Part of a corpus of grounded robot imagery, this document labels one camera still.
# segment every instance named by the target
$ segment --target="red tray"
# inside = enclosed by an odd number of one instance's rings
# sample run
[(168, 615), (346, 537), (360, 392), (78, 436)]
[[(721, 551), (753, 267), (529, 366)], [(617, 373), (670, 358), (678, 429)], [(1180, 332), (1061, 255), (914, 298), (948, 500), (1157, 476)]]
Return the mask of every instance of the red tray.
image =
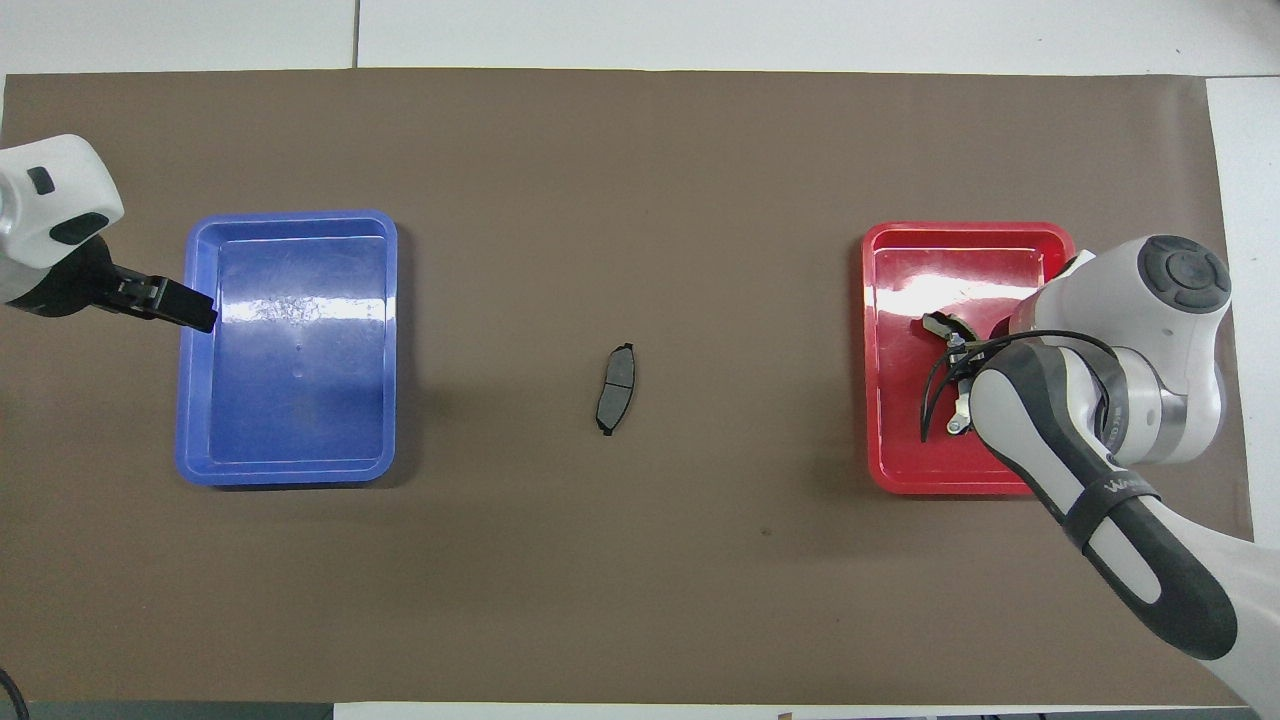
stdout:
[[(954, 387), (942, 393), (929, 442), (920, 443), (924, 377), (945, 346), (919, 320), (933, 310), (954, 313), (986, 338), (1073, 255), (1070, 236), (1050, 223), (884, 223), (867, 233), (867, 456), (881, 487), (902, 495), (1030, 492), (977, 433), (947, 434)], [(852, 273), (856, 282), (856, 266)]]

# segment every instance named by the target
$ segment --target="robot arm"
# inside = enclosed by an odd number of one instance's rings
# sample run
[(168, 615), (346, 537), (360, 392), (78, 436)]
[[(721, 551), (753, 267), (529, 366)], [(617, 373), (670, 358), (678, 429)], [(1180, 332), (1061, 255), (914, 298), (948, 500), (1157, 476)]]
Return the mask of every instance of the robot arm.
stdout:
[[(1012, 342), (973, 380), (974, 428), (1138, 619), (1280, 717), (1280, 552), (1187, 520), (1123, 466), (1192, 459), (1217, 432), (1225, 268), (1156, 236), (1074, 270), (1024, 301), (1010, 329), (1083, 332), (1115, 356), (1070, 340)], [(1188, 290), (1198, 295), (1178, 297)]]
[(97, 233), (122, 215), (115, 183), (83, 138), (0, 150), (0, 302), (50, 318), (95, 305), (211, 332), (212, 299), (111, 261)]

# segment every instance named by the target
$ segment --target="brown table mat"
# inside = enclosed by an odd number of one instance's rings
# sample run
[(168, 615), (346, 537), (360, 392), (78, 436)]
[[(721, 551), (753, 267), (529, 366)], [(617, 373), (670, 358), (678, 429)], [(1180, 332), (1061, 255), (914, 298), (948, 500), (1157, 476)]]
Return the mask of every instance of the brown table mat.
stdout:
[[(0, 657), (36, 700), (1234, 702), (1034, 501), (878, 489), (851, 355), (847, 258), (882, 220), (1222, 251), (1199, 79), (452, 69), (5, 92), (5, 146), (100, 151), (124, 265), (180, 277), (214, 213), (372, 206), (401, 231), (399, 452), (375, 488), (189, 486), (175, 328), (0, 313)], [(603, 438), (622, 342), (639, 388)], [(1201, 460), (1146, 474), (1248, 536), (1238, 402)]]

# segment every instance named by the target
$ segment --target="blue tray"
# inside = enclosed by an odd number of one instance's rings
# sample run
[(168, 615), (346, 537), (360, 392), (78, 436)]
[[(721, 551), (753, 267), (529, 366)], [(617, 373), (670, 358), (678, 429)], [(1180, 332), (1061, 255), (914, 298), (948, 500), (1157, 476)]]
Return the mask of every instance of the blue tray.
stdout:
[(187, 238), (211, 334), (182, 331), (174, 457), (200, 486), (365, 483), (396, 455), (396, 224), (215, 215)]

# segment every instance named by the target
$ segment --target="tray rim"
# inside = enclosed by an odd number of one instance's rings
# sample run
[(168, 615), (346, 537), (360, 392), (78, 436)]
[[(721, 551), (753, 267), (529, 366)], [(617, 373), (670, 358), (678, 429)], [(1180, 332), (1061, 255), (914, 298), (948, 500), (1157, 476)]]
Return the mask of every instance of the tray rim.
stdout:
[[(895, 495), (968, 495), (968, 496), (1023, 496), (1030, 495), (1030, 488), (1009, 470), (1007, 479), (1004, 480), (973, 480), (973, 482), (902, 482), (884, 470), (881, 447), (881, 421), (879, 421), (879, 363), (877, 361), (878, 334), (876, 325), (876, 302), (873, 288), (876, 287), (876, 252), (882, 250), (881, 238), (886, 233), (902, 231), (927, 232), (955, 232), (1001, 234), (1001, 233), (1027, 233), (1039, 232), (1055, 237), (1062, 247), (1064, 261), (1075, 255), (1075, 242), (1071, 236), (1060, 225), (1043, 220), (891, 220), (879, 223), (863, 236), (861, 251), (855, 254), (861, 261), (861, 291), (863, 291), (863, 382), (865, 386), (865, 411), (867, 411), (867, 464), (876, 483)], [(1046, 268), (1046, 274), (1059, 269)]]
[[(220, 304), (220, 293), (216, 287), (204, 287), (204, 279), (209, 269), (201, 264), (197, 252), (202, 241), (207, 241), (207, 233), (215, 228), (225, 225), (288, 225), (300, 223), (328, 223), (340, 220), (371, 220), (380, 229), (380, 236), (387, 241), (387, 319), (383, 334), (383, 447), (381, 452), (371, 460), (371, 465), (356, 465), (357, 460), (330, 460), (308, 461), (312, 465), (305, 470), (278, 470), (271, 465), (284, 465), (283, 462), (228, 462), (229, 470), (219, 473), (200, 471), (191, 464), (189, 452), (191, 436), (191, 389), (195, 375), (192, 359), (197, 352), (197, 346), (214, 342), (212, 334), (205, 336), (191, 328), (183, 328), (178, 352), (178, 398), (177, 421), (174, 427), (174, 462), (179, 474), (188, 482), (204, 487), (250, 487), (250, 486), (328, 486), (328, 484), (364, 484), (371, 482), (390, 468), (396, 457), (396, 395), (397, 395), (397, 297), (398, 287), (398, 245), (399, 233), (394, 220), (381, 210), (356, 209), (356, 210), (315, 210), (315, 211), (287, 211), (287, 213), (242, 213), (242, 214), (215, 214), (197, 220), (187, 234), (184, 279), (183, 282), (201, 292), (211, 293), (215, 297), (215, 307)], [(342, 237), (337, 234), (310, 234), (297, 240)]]

